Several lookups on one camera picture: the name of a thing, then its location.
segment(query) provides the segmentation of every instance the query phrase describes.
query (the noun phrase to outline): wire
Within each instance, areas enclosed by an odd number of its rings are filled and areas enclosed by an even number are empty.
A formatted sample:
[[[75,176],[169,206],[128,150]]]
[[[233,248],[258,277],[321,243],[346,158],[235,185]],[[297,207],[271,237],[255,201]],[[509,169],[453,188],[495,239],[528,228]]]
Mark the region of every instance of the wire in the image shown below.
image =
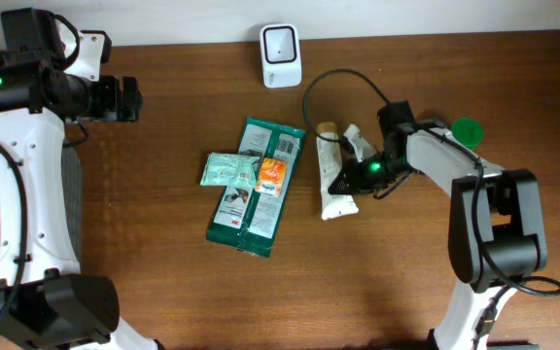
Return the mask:
[[[549,284],[560,285],[559,281],[555,281],[551,278],[543,277],[543,276],[522,277],[520,279],[519,284],[526,285],[528,282],[538,282],[538,281],[539,282],[544,282],[544,283],[549,283]],[[490,298],[490,303],[487,305],[487,307],[485,307],[483,309],[483,312],[481,313],[481,316],[479,317],[479,320],[481,320],[480,322],[484,322],[489,317],[490,313],[493,313],[495,316],[498,314],[498,304],[501,302],[501,298],[504,297],[505,294],[510,290],[511,290],[510,286],[504,286],[504,287],[501,288],[500,291],[498,291],[493,297]],[[472,340],[472,350],[475,350],[475,349],[478,348],[478,344],[479,344],[480,339],[485,335],[487,335],[487,333],[485,333],[483,335],[481,335],[479,333],[476,334],[476,336]]]
[[[79,38],[77,28],[75,28],[75,26],[71,22],[69,22],[68,19],[64,18],[64,16],[62,15],[53,15],[53,18],[59,20],[62,24],[64,24],[75,37],[75,50],[73,50],[73,52],[68,57],[65,57],[64,61],[62,62],[63,67],[61,67],[61,70],[64,71],[68,67],[73,65],[73,63],[75,63],[75,60],[77,60],[77,57],[79,56],[79,46],[81,45],[81,39]]]
[[[412,173],[413,171],[411,170],[405,172],[405,175],[403,175],[403,177],[399,181],[397,181],[395,185],[393,185],[390,189],[388,189],[386,192],[382,194],[378,194],[379,191],[375,191],[375,193],[373,194],[373,198],[377,200],[381,200],[387,197],[388,195],[392,194],[396,189],[399,188],[399,186],[403,185],[407,180],[409,180],[409,178],[412,176]]]
[[[306,120],[306,124],[308,125],[308,127],[310,127],[310,129],[315,133],[315,135],[317,135],[317,137],[319,137],[323,140],[326,140],[326,141],[340,143],[339,140],[328,139],[328,138],[322,137],[319,133],[317,133],[315,128],[310,123],[310,119],[308,118],[308,109],[307,109],[308,97],[310,96],[310,92],[314,88],[314,86],[317,84],[317,82],[319,82],[320,80],[322,80],[324,78],[327,78],[328,76],[330,76],[332,74],[336,74],[336,73],[348,73],[348,74],[353,74],[353,75],[356,75],[356,76],[362,78],[365,82],[367,82],[375,90],[375,92],[377,92],[377,94],[381,97],[381,99],[384,100],[384,102],[386,102],[386,104],[389,105],[393,109],[394,113],[397,113],[397,114],[405,117],[409,121],[413,120],[413,118],[409,118],[408,116],[406,116],[404,111],[398,109],[394,104],[390,103],[390,100],[388,99],[388,97],[386,97],[386,95],[379,89],[379,87],[377,87],[375,85],[375,83],[372,82],[369,78],[367,78],[364,74],[362,74],[360,72],[357,72],[355,70],[351,70],[351,69],[344,69],[344,68],[334,69],[334,70],[328,71],[328,72],[320,75],[312,83],[310,83],[310,86],[308,86],[308,88],[306,89],[306,93],[303,96],[302,111],[303,111],[304,119]],[[429,128],[425,127],[424,125],[422,125],[422,124],[420,124],[416,121],[412,122],[412,124],[417,129],[424,130],[425,132],[429,133],[430,135],[436,137],[436,139],[438,139],[440,142],[446,143],[447,145],[457,149],[462,154],[464,154],[464,156],[468,157],[474,163],[474,166],[476,167],[478,174],[476,176],[476,180],[474,182],[474,190],[472,192],[472,208],[471,208],[471,211],[472,211],[472,231],[474,233],[474,238],[476,239],[476,243],[477,243],[477,246],[479,248],[480,255],[485,259],[487,264],[490,266],[490,268],[497,275],[498,279],[501,280],[501,282],[503,282],[506,285],[505,288],[513,288],[513,289],[515,289],[519,292],[522,292],[522,293],[525,293],[525,294],[528,294],[528,295],[531,295],[531,296],[535,296],[535,297],[558,297],[558,296],[560,296],[560,282],[559,281],[557,281],[555,279],[552,279],[552,278],[549,278],[549,277],[531,276],[531,277],[521,278],[519,280],[519,282],[515,282],[512,279],[510,279],[509,277],[507,277],[507,275],[498,267],[498,265],[492,259],[492,256],[490,255],[489,251],[487,250],[487,247],[485,246],[485,242],[483,242],[483,240],[481,239],[481,235],[480,235],[479,228],[478,228],[478,214],[477,214],[478,213],[478,210],[477,210],[478,196],[479,196],[480,191],[483,187],[483,174],[484,174],[483,164],[481,163],[480,158],[477,157],[475,154],[473,154],[466,147],[462,146],[461,144],[449,140],[446,136],[437,134],[437,133],[433,132],[432,130],[430,130]],[[388,190],[387,192],[382,194],[382,198],[384,196],[390,194],[397,187],[398,186],[396,186],[396,187],[393,186],[390,190]],[[556,289],[551,290],[551,291],[542,291],[542,290],[536,290],[536,289],[533,289],[533,288],[530,288],[530,287],[526,287],[525,286],[526,282],[530,282],[530,281],[544,282],[545,284],[555,286]]]
[[[317,83],[319,83],[319,81],[321,81],[324,78],[327,78],[328,76],[330,76],[332,74],[336,74],[336,73],[347,73],[347,74],[352,74],[352,75],[355,75],[355,76],[358,76],[358,77],[362,78],[365,82],[367,82],[367,84],[370,85],[371,88],[373,88],[375,90],[375,92],[377,92],[379,97],[381,97],[387,104],[390,104],[390,101],[388,100],[386,95],[379,89],[379,87],[377,87],[375,85],[375,83],[372,82],[369,78],[367,78],[367,76],[365,76],[364,74],[362,74],[358,71],[352,70],[352,69],[346,69],[346,68],[333,69],[333,70],[328,71],[328,72],[320,75],[319,77],[315,78],[315,80],[313,80],[312,83],[310,83],[310,85],[306,88],[306,93],[303,96],[303,102],[301,104],[301,111],[303,112],[303,118],[306,121],[306,125],[308,125],[310,130],[312,130],[312,132],[315,135],[317,135],[317,137],[319,137],[322,140],[328,141],[328,142],[335,142],[335,143],[341,144],[342,141],[340,139],[331,139],[331,138],[327,138],[327,137],[324,137],[321,134],[319,134],[317,132],[317,129],[310,122],[310,118],[308,117],[308,99],[310,98],[310,93],[312,92],[312,89],[317,85]]]
[[[77,147],[81,144],[83,144],[84,142],[86,142],[89,138],[89,131],[88,128],[86,127],[85,124],[82,123],[82,121],[77,121],[76,125],[79,127],[79,129],[82,131],[82,133],[84,134],[84,138],[81,140],[77,140],[77,141],[73,141],[73,142],[67,142],[62,144],[62,148],[70,148],[70,147]]]
[[[15,175],[15,180],[17,180],[18,187],[18,200],[20,202],[20,244],[18,247],[18,266],[17,275],[15,276],[15,282],[10,290],[10,293],[6,297],[4,305],[0,309],[0,323],[4,317],[10,312],[12,304],[15,302],[18,293],[18,287],[20,286],[20,281],[23,277],[23,272],[25,270],[25,262],[27,256],[27,193],[25,192],[25,185],[23,179],[20,176],[20,170],[18,163],[15,159],[6,151],[6,149],[0,144],[0,154],[3,156],[13,174]]]

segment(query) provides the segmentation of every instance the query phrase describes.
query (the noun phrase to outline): green bottle cap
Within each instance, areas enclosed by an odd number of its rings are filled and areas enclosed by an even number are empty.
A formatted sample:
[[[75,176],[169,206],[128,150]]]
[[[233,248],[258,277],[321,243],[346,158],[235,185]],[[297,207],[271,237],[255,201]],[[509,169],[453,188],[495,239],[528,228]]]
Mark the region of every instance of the green bottle cap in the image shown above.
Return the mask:
[[[453,136],[462,145],[474,150],[483,141],[483,127],[471,118],[460,118],[451,126]]]

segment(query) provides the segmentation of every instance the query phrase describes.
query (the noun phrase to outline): white wall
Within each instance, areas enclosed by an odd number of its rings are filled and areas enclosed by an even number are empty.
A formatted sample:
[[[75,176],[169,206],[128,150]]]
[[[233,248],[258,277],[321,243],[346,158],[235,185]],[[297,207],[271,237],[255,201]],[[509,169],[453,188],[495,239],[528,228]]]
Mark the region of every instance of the white wall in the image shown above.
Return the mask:
[[[254,41],[278,21],[301,39],[560,29],[560,0],[0,0],[0,12],[29,6],[116,46]]]

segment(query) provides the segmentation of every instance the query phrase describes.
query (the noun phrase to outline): snack package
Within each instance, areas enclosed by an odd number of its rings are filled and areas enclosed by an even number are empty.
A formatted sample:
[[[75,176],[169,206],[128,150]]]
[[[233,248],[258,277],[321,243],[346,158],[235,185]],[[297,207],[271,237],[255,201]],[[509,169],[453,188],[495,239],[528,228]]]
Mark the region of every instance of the snack package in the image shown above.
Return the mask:
[[[279,196],[286,174],[287,163],[284,161],[271,158],[263,159],[255,191]]]
[[[206,161],[200,185],[251,189],[256,185],[254,164],[260,157],[212,153]]]
[[[300,129],[248,117],[237,152],[284,162],[284,184],[278,196],[226,187],[207,229],[206,240],[269,257],[304,134]],[[254,164],[255,171],[259,171],[260,163]]]

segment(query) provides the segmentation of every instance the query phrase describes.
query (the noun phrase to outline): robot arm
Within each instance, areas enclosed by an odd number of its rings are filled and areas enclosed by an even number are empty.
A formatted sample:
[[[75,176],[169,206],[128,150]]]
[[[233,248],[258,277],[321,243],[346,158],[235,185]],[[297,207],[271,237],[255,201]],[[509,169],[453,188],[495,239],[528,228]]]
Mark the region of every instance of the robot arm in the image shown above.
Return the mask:
[[[458,143],[453,138],[452,132],[446,128],[435,127],[432,128],[431,131],[437,135],[443,135],[447,139],[451,140],[451,142]],[[461,154],[450,145],[442,143],[434,135],[429,134],[425,130],[418,130],[407,137],[406,154],[407,162],[412,168],[423,172],[431,178],[449,196],[460,196],[459,186],[456,184],[458,179],[478,176],[474,163],[468,157]],[[503,177],[505,170],[502,167],[492,164],[484,159],[481,160],[481,163],[484,168],[483,178],[486,179],[487,182],[489,182],[490,179],[493,179],[493,184],[498,184],[499,179]],[[488,214],[487,217],[482,217],[484,224],[482,225],[482,234],[492,231],[491,223],[487,221],[490,220],[489,213],[491,212],[488,208],[488,205],[490,204],[489,202],[490,200],[492,202],[494,201],[494,199],[489,198],[490,196],[493,198],[493,194],[482,195],[479,198],[480,203],[484,204],[481,205],[482,212]],[[538,201],[535,203],[527,200],[521,204],[526,206],[528,209],[534,206],[533,204],[539,204],[539,196],[537,196],[537,200]],[[542,217],[541,208],[539,206],[536,208],[539,211],[536,214],[539,215],[538,218],[540,219]],[[458,205],[456,209],[458,210],[456,211],[454,208],[451,209],[451,230],[454,230],[455,227],[459,227],[458,225],[454,225],[455,221],[463,221],[463,219],[459,218],[458,214],[459,209],[464,208],[459,208]],[[468,208],[464,209],[463,214],[468,221],[470,220],[470,216],[468,216],[469,210],[470,205],[468,205]],[[521,221],[521,217],[516,217],[515,214],[512,219],[514,221]],[[516,233],[519,232],[508,232],[508,234],[518,236],[519,238],[519,235]],[[545,264],[545,259],[541,262],[538,261],[537,258],[540,256],[540,254],[537,254],[539,251],[542,251],[545,256],[543,228],[539,230],[539,233],[541,234],[539,237],[539,242],[542,243],[541,247],[534,246],[534,244],[529,245],[529,249],[517,246],[515,247],[515,249],[529,251],[531,254],[531,257],[528,259],[529,262],[526,263],[528,267],[526,267],[524,271],[519,271],[522,275],[534,272],[537,269],[537,266]],[[481,272],[481,269],[489,268],[489,266],[487,266],[485,262],[479,263],[477,259],[478,256],[475,256],[474,262],[472,259],[468,259],[468,255],[459,258],[460,254],[470,253],[471,251],[475,251],[477,253],[477,247],[475,244],[473,247],[470,245],[475,242],[469,235],[467,235],[468,239],[466,240],[466,246],[458,244],[459,242],[454,241],[457,235],[453,232],[449,232],[449,255],[451,257],[451,262],[454,265],[454,269],[458,274],[458,278],[444,318],[441,323],[430,332],[428,343],[432,349],[483,350],[487,348],[488,335],[496,322],[496,319],[500,315],[500,312],[507,301],[515,294],[516,290],[499,285],[498,281],[491,281],[489,283],[483,281],[482,286],[477,283],[477,281],[485,279],[481,276],[483,273]],[[494,236],[492,236],[492,240],[490,241],[496,243],[496,240],[493,238]],[[512,245],[514,244],[513,242],[515,242],[515,238],[510,237],[508,244]],[[515,263],[525,263],[523,254],[520,254],[519,257],[515,258]],[[473,285],[469,283],[470,281],[468,278],[470,274],[467,273],[467,271],[468,266],[474,264],[479,265],[480,269],[478,270],[478,273],[474,274],[474,279],[472,280],[472,282],[474,282]]]
[[[67,123],[137,122],[137,81],[124,77],[121,90],[99,74],[111,49],[104,32],[42,10],[1,18],[0,334],[25,349],[157,350],[120,318],[108,278],[79,274],[83,176],[64,133]]]
[[[507,278],[520,281],[543,269],[547,250],[537,181],[528,170],[507,171],[480,159],[441,122],[415,121],[407,102],[389,103],[377,117],[384,152],[362,159],[358,155],[364,152],[353,152],[356,158],[345,162],[329,192],[375,193],[379,199],[383,196],[377,192],[403,172],[419,171],[434,180],[451,197],[448,250],[457,282],[444,319],[430,332],[428,349],[486,349],[488,334],[516,289],[503,283],[481,248]],[[359,130],[355,125],[351,128],[349,134],[360,140]],[[343,146],[351,145],[350,151],[359,144],[341,141]],[[479,243],[473,230],[473,192],[481,174],[476,205]],[[493,226],[493,213],[510,216],[509,223]]]

